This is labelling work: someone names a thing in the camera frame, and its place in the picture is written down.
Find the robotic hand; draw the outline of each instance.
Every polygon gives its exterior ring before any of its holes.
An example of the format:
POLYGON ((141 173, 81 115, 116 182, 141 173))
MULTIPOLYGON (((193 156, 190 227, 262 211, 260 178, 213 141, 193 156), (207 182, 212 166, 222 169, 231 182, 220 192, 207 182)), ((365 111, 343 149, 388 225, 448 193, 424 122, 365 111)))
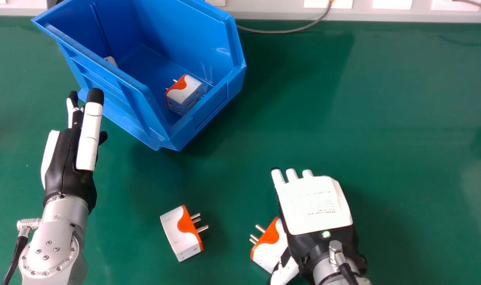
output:
POLYGON ((19 236, 2 285, 9 283, 17 264, 23 285, 79 285, 85 280, 84 236, 97 197, 92 174, 98 146, 107 139, 99 131, 103 101, 103 92, 92 88, 79 109, 77 92, 70 92, 68 128, 49 133, 43 154, 43 215, 17 222, 19 236))
POLYGON ((339 183, 327 176, 315 177, 311 170, 304 170, 299 178, 290 168, 286 176, 287 182, 281 170, 272 170, 288 252, 269 284, 289 282, 298 267, 311 285, 370 285, 360 277, 367 261, 358 252, 358 237, 339 183))

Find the blue storage box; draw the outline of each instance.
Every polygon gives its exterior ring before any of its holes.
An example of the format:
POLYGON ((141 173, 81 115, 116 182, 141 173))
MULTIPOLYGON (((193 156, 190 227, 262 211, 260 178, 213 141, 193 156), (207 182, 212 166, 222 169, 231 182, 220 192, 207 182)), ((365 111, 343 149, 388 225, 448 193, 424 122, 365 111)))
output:
POLYGON ((154 150, 182 150, 242 87, 235 20, 203 0, 66 0, 32 21, 57 41, 80 99, 102 89, 103 114, 154 150), (183 74, 206 90, 180 117, 165 88, 183 74))

